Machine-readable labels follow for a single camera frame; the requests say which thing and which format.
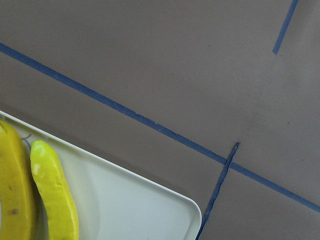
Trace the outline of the yellow banana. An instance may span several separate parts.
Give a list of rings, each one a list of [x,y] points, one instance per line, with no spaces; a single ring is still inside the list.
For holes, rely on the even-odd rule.
[[[43,140],[35,140],[30,164],[47,215],[48,239],[78,240],[78,211],[58,154]]]
[[[28,157],[17,131],[0,122],[0,202],[2,240],[32,240],[37,209]]]

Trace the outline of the cream bear tray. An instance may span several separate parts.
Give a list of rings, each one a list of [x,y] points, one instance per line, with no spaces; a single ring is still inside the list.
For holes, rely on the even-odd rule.
[[[83,150],[5,112],[29,148],[35,140],[58,154],[74,198],[81,240],[193,240],[201,226],[190,198]]]

